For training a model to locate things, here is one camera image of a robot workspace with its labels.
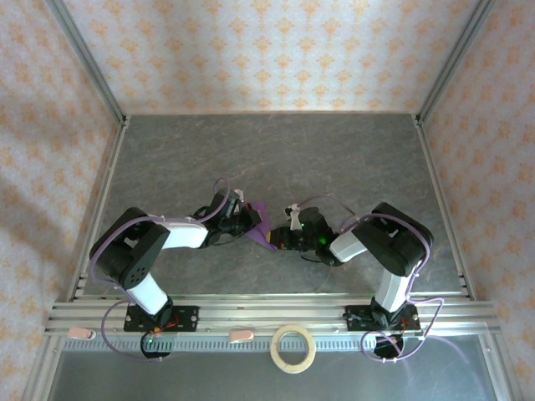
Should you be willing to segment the aluminium right side rail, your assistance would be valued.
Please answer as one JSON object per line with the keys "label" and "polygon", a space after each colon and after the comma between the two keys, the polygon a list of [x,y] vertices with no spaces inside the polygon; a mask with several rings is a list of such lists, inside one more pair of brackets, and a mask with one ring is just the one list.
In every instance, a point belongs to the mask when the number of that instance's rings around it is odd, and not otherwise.
{"label": "aluminium right side rail", "polygon": [[441,217],[444,222],[447,238],[451,245],[451,251],[456,265],[457,276],[459,279],[459,283],[461,284],[461,293],[465,297],[469,298],[471,301],[475,301],[477,297],[474,293],[471,275],[470,272],[466,269],[465,258],[460,247],[460,243],[456,237],[456,228],[453,225],[451,214],[447,205],[445,192],[443,191],[442,184],[439,180],[438,169],[436,168],[433,156],[431,154],[431,148],[429,146],[427,138],[425,137],[423,122],[420,120],[420,116],[418,114],[411,115],[411,118],[413,120],[416,132],[419,137],[420,145],[425,157],[425,162],[430,172],[432,185],[436,193],[438,206],[441,211]]}

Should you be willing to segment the aluminium left side rail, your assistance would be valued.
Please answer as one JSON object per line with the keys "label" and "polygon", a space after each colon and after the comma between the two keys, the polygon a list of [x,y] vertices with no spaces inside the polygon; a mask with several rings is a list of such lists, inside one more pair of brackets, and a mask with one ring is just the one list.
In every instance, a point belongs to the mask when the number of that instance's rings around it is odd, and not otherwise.
{"label": "aluminium left side rail", "polygon": [[118,123],[116,132],[110,136],[104,149],[93,188],[89,193],[88,205],[74,248],[74,256],[72,259],[73,272],[64,297],[64,300],[67,302],[73,302],[76,299],[79,280],[86,275],[87,265],[89,263],[89,251],[99,232],[99,225],[104,212],[110,183],[113,178],[115,165],[130,120],[130,115],[123,117]]}

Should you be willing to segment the purple paper sheet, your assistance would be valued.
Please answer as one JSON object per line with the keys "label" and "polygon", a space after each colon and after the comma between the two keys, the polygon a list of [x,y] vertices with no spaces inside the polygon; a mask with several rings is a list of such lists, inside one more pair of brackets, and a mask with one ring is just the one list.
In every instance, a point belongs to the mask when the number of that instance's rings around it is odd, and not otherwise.
{"label": "purple paper sheet", "polygon": [[251,203],[251,207],[258,212],[261,222],[248,231],[245,237],[263,246],[271,252],[276,252],[277,248],[272,245],[267,239],[267,235],[272,230],[271,220],[268,214],[268,209],[264,201],[256,200]]}

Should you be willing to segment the beige tape roll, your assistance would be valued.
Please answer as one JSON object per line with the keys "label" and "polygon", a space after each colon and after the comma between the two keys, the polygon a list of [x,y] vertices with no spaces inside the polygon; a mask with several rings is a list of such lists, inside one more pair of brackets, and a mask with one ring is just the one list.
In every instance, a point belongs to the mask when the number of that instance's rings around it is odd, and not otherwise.
{"label": "beige tape roll", "polygon": [[[287,334],[294,332],[303,337],[307,345],[304,359],[297,364],[290,364],[283,360],[279,353],[279,343]],[[272,336],[270,343],[270,356],[273,363],[284,373],[299,374],[306,371],[312,364],[317,353],[316,342],[312,334],[305,328],[296,324],[280,327]]]}

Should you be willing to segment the aluminium mounting rail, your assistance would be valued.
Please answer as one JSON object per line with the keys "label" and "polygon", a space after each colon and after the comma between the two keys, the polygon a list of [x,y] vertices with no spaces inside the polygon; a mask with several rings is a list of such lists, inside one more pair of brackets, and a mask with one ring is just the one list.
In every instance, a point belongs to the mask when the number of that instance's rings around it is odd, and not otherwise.
{"label": "aluminium mounting rail", "polygon": [[[200,308],[199,332],[210,335],[232,329],[251,328],[257,334],[272,334],[281,326],[297,324],[318,335],[346,330],[344,309],[349,305],[368,305],[369,299],[346,294],[290,294],[257,296],[192,295],[175,297],[182,306]],[[112,298],[81,297],[74,302],[56,302],[45,324],[47,335],[65,335],[72,327],[99,330]],[[466,297],[447,297],[431,333],[435,335],[499,332],[497,312],[491,302]]]}

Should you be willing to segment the aluminium frame post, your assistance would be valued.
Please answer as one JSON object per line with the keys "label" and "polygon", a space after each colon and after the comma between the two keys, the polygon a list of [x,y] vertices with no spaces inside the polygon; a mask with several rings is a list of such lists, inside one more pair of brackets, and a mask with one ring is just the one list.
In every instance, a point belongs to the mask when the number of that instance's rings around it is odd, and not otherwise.
{"label": "aluminium frame post", "polygon": [[70,47],[74,50],[82,63],[85,71],[97,91],[99,92],[104,104],[106,105],[112,116],[121,124],[127,125],[129,122],[128,116],[124,113],[116,100],[114,94],[109,87],[101,68],[89,49],[82,33],[80,32],[74,18],[69,11],[64,0],[44,0],[48,5],[49,10],[54,15],[59,23],[59,26],[64,31],[66,38],[69,41]]}
{"label": "aluminium frame post", "polygon": [[434,108],[445,93],[448,84],[454,77],[461,65],[472,42],[487,20],[497,0],[478,0],[474,11],[468,18],[459,38],[456,40],[435,82],[432,84],[428,95],[418,113],[413,115],[416,128],[422,128],[430,118]]}

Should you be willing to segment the aluminium left frame post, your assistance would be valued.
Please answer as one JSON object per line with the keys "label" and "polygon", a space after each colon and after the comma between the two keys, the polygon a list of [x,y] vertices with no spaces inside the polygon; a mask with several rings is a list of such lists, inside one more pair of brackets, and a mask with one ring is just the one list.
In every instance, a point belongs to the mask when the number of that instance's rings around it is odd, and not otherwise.
{"label": "aluminium left frame post", "polygon": [[59,26],[64,31],[66,38],[69,41],[70,47],[74,50],[82,63],[85,71],[97,91],[99,92],[104,104],[106,105],[112,116],[121,124],[127,125],[129,122],[128,116],[124,113],[116,100],[114,94],[109,87],[101,68],[89,49],[82,33],[80,32],[74,18],[69,11],[64,0],[44,0],[48,5],[49,10],[54,15],[59,23]]}

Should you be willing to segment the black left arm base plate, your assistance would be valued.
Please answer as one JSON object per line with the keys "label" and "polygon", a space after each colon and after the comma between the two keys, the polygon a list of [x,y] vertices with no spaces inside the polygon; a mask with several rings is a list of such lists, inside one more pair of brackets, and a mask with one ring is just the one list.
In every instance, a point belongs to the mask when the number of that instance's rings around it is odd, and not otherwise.
{"label": "black left arm base plate", "polygon": [[157,315],[149,315],[138,306],[128,306],[124,321],[125,332],[195,332],[200,308],[172,306]]}

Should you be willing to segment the grey metal sheet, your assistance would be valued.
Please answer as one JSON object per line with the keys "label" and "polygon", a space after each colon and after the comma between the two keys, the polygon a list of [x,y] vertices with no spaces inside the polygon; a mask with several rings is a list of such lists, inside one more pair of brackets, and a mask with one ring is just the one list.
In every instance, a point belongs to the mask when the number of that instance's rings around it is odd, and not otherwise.
{"label": "grey metal sheet", "polygon": [[318,353],[283,373],[267,353],[185,353],[162,364],[64,353],[48,401],[497,401],[475,346],[428,343],[402,363]]}

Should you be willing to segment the aluminium right frame post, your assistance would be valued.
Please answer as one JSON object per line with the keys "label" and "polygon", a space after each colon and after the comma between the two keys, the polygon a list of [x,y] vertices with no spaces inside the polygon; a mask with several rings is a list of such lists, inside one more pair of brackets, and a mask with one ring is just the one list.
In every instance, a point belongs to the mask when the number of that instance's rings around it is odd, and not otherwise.
{"label": "aluminium right frame post", "polygon": [[468,18],[459,38],[456,40],[435,82],[432,84],[428,95],[418,113],[413,115],[416,128],[422,128],[430,118],[434,108],[445,93],[448,84],[454,77],[461,65],[472,42],[487,20],[497,0],[478,0],[474,11]]}

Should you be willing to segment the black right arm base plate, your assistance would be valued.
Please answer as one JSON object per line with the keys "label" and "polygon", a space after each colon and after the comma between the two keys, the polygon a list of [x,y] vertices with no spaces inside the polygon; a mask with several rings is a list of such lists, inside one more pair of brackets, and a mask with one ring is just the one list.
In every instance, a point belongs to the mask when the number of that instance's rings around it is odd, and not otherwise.
{"label": "black right arm base plate", "polygon": [[395,312],[386,312],[377,306],[348,305],[343,318],[349,332],[421,330],[417,308],[410,304]]}

